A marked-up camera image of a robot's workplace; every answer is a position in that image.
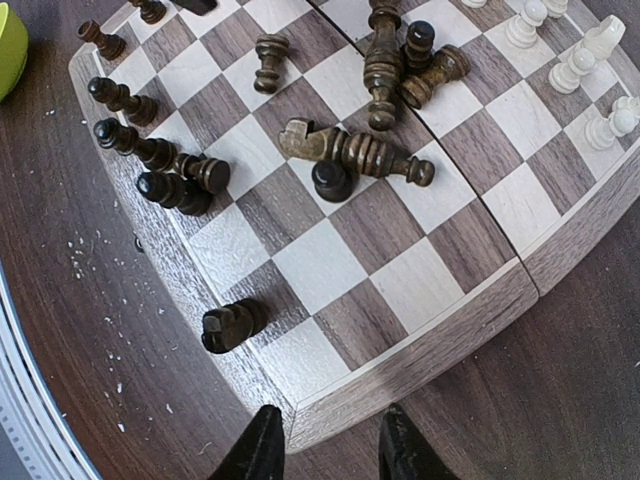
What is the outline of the dark king lying down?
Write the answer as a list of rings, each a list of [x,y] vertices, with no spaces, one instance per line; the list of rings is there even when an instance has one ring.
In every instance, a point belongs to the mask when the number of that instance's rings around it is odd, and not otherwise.
[[[396,121],[395,93],[403,72],[396,38],[401,26],[400,5],[396,0],[369,2],[373,39],[365,55],[363,84],[371,95],[368,124],[377,131],[389,130]]]

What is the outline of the dark queen piece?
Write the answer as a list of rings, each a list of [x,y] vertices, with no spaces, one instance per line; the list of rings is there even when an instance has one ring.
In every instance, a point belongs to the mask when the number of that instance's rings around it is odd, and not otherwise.
[[[112,117],[99,120],[93,132],[101,148],[113,149],[121,156],[134,155],[149,170],[167,172],[173,168],[177,148],[168,140],[141,138],[135,128]]]

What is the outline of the wooden chess board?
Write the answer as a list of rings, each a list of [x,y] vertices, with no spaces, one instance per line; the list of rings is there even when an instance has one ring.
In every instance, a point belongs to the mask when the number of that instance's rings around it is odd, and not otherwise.
[[[471,63],[418,111],[381,134],[429,160],[428,187],[361,176],[344,202],[321,199],[310,161],[283,153],[295,117],[317,129],[368,132],[362,82],[372,32],[364,1],[224,1],[205,16],[170,7],[155,25],[123,6],[104,29],[126,41],[115,60],[83,45],[69,73],[89,124],[108,116],[88,92],[96,76],[159,105],[142,137],[230,164],[208,213],[146,200],[143,164],[100,159],[143,248],[195,332],[205,312],[257,300],[267,327],[212,363],[249,411],[281,408],[287,449],[350,428],[467,356],[552,290],[639,195],[639,136],[602,151],[588,120],[639,92],[639,66],[616,47],[569,95],[550,85],[598,19],[580,1],[520,49],[506,38],[519,1],[480,9],[407,1],[403,23],[429,21],[435,46]],[[254,89],[256,40],[290,42],[278,89]]]

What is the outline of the pile of dark chess pieces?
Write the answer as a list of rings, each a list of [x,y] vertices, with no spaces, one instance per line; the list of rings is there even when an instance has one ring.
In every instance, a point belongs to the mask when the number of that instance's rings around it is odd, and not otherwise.
[[[460,48],[445,44],[434,51],[434,41],[434,27],[417,20],[409,25],[401,47],[404,75],[399,93],[415,109],[429,102],[437,87],[461,80],[471,71],[469,58]]]

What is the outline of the dark knight piece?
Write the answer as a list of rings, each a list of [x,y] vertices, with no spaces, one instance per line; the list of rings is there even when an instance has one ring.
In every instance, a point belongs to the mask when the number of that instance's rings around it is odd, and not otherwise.
[[[206,312],[201,341],[208,352],[224,354],[261,332],[267,324],[263,306],[255,299],[244,298]]]

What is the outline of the white pawn piece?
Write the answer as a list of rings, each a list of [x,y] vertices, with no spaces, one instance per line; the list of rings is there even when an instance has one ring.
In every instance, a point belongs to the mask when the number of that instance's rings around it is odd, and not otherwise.
[[[521,49],[528,49],[538,40],[537,28],[548,16],[547,7],[540,0],[528,0],[520,13],[509,20],[505,35],[507,40]]]

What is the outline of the dark knight lying down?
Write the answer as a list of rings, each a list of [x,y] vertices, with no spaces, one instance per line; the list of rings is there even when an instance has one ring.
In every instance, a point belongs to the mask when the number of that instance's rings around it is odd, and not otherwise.
[[[433,162],[404,154],[370,133],[349,134],[338,127],[315,130],[313,120],[292,118],[277,138],[288,156],[334,161],[347,170],[373,178],[401,175],[407,183],[427,187],[435,177]]]

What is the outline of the dark pawn lying down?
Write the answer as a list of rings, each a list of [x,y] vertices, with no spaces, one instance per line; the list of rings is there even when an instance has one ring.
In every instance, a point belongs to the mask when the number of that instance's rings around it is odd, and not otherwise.
[[[256,40],[255,51],[261,62],[255,72],[254,89],[262,94],[273,94],[277,91],[280,79],[280,68],[289,54],[290,42],[281,34],[264,34]]]

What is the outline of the white bishop piece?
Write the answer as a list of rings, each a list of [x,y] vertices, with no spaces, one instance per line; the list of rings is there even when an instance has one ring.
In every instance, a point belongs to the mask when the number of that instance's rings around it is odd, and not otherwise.
[[[556,64],[548,75],[550,85],[562,94],[573,93],[584,76],[593,72],[597,63],[608,60],[621,41],[626,25],[609,15],[598,26],[588,30],[567,58]]]

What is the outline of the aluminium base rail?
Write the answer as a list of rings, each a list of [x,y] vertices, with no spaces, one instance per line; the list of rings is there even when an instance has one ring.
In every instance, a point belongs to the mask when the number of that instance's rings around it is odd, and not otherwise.
[[[31,478],[101,478],[46,386],[5,276],[1,277],[1,427]]]

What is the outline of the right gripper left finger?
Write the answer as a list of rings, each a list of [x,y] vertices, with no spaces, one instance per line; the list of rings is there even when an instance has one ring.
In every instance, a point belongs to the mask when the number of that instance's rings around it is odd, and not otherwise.
[[[209,480],[282,480],[285,436],[281,410],[263,405]]]

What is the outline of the green plastic bowl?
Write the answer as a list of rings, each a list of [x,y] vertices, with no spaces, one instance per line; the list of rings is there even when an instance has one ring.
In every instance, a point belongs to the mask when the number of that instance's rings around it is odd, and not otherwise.
[[[29,35],[23,21],[7,2],[1,3],[0,99],[20,80],[28,58]]]

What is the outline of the dark pawn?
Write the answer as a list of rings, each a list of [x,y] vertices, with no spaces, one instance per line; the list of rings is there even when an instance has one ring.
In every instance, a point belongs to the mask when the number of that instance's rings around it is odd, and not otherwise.
[[[346,201],[356,186],[355,174],[331,160],[317,162],[312,169],[311,178],[318,196],[330,203]]]
[[[136,180],[136,188],[146,200],[189,216],[204,215],[213,201],[213,196],[194,180],[175,173],[143,172]]]
[[[280,79],[280,68],[289,54],[290,42],[281,34],[264,34],[256,40],[255,51],[261,62],[255,72],[254,89],[262,94],[273,94],[277,91]]]
[[[228,162],[216,158],[199,158],[186,153],[176,156],[174,169],[183,178],[196,182],[201,189],[213,195],[227,188],[231,176]]]

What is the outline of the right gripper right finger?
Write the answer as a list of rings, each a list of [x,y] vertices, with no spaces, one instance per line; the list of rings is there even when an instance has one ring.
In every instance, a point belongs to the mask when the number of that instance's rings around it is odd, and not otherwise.
[[[382,418],[378,464],[380,479],[459,480],[398,403],[392,403]]]

